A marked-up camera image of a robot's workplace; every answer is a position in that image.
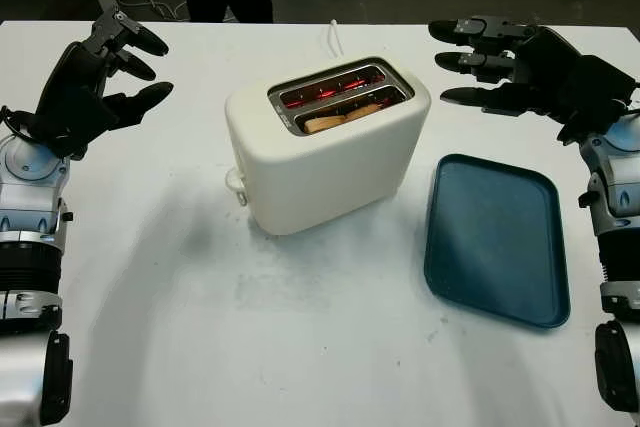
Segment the white cable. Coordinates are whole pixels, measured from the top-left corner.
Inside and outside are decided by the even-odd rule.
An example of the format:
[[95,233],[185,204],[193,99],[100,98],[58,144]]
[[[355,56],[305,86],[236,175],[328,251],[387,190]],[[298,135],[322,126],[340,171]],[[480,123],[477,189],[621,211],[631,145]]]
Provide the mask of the white cable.
[[330,41],[331,32],[333,32],[336,38],[336,42],[338,43],[338,50],[340,51],[340,55],[344,56],[344,50],[342,49],[342,42],[340,42],[340,36],[338,35],[338,21],[336,19],[331,19],[331,23],[329,24],[329,46],[333,51],[333,47],[331,46],[331,41]]

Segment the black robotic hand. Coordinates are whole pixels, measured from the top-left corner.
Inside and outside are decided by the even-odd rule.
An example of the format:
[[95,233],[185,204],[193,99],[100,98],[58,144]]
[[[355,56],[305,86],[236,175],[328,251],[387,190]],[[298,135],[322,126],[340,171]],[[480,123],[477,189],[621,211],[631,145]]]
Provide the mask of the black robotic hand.
[[629,110],[640,88],[632,77],[590,55],[581,55],[553,30],[514,25],[502,18],[472,17],[429,25],[433,37],[468,45],[472,53],[436,55],[445,69],[473,74],[497,88],[455,88],[449,102],[518,116],[531,110],[563,125],[558,140],[578,142],[591,177],[579,198],[589,207],[605,282],[602,308],[615,320],[595,335],[595,364],[602,399],[629,412],[640,425],[640,110]]
[[107,77],[118,70],[142,80],[154,80],[154,71],[124,50],[126,45],[152,55],[169,48],[155,34],[113,7],[105,12],[83,42],[67,47],[47,81],[35,114],[3,112],[16,135],[46,145],[56,156],[80,159],[87,144],[107,130],[139,124],[144,114],[173,89],[168,82],[153,84],[135,97],[103,97]]
[[499,17],[475,16],[435,21],[433,37],[472,53],[446,52],[436,63],[447,70],[472,74],[499,87],[455,88],[443,100],[482,107],[483,111],[518,116],[528,110],[563,124],[558,140],[581,141],[604,134],[629,111],[635,80],[591,55],[581,55],[556,32],[535,25],[516,25]]

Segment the toaster slot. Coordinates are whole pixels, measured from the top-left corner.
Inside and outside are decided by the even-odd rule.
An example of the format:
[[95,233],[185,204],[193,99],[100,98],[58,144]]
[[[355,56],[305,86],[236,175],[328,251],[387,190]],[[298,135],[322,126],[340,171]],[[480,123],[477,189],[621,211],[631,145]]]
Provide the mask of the toaster slot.
[[[345,120],[353,120],[354,116],[373,113],[376,110],[374,105],[378,105],[377,110],[380,110],[411,99],[414,95],[411,86],[387,61],[379,57],[301,77],[272,87],[267,92],[282,123],[293,135],[298,136],[335,127]],[[368,109],[351,114],[346,119],[347,114],[367,106]],[[313,129],[307,125],[305,131],[308,120],[321,117],[326,118],[313,122]]]
[[378,67],[368,65],[282,92],[280,101],[286,109],[298,109],[311,102],[356,91],[384,80],[385,75]]
[[308,111],[295,117],[295,124],[304,135],[353,122],[406,100],[397,87],[388,85],[347,100]]

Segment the robotic hand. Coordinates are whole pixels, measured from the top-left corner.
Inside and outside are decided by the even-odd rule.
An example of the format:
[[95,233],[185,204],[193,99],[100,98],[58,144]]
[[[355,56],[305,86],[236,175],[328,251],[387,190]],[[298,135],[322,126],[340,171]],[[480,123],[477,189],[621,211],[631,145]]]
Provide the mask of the robotic hand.
[[493,90],[455,88],[441,98],[518,116],[531,110],[562,124],[558,140],[577,142],[591,172],[580,207],[589,207],[605,282],[602,308],[615,320],[596,329],[595,363],[603,400],[640,424],[640,110],[629,110],[640,84],[598,57],[581,55],[553,30],[496,17],[436,21],[438,40],[469,45],[472,53],[436,55],[445,69]]
[[84,42],[62,54],[35,114],[2,108],[12,135],[0,141],[0,426],[48,425],[69,411],[72,361],[58,296],[67,210],[61,193],[70,160],[107,130],[139,124],[173,86],[156,83],[135,97],[103,97],[118,70],[155,73],[123,49],[164,55],[167,45],[115,7]]

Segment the cable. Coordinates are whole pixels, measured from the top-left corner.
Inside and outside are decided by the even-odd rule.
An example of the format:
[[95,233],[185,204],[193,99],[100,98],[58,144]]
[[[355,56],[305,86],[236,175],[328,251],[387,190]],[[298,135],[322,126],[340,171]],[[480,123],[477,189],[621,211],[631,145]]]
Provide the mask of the cable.
[[144,6],[149,5],[164,20],[169,20],[169,21],[180,21],[181,20],[181,19],[177,18],[177,15],[175,14],[175,9],[172,9],[169,4],[166,4],[164,2],[156,2],[155,0],[147,0],[147,2],[140,2],[140,3],[136,3],[136,4],[131,4],[131,3],[128,3],[128,2],[120,2],[120,4],[124,5],[126,7],[144,7]]
[[338,54],[333,49],[333,44],[331,43],[331,34],[334,34],[336,38],[336,42],[338,44],[338,50],[340,51],[340,56],[344,56],[344,50],[342,49],[342,42],[340,42],[340,36],[338,35],[338,21],[336,19],[331,19],[331,23],[329,24],[329,32],[327,33],[327,44],[331,49],[331,53],[333,56],[338,58]]

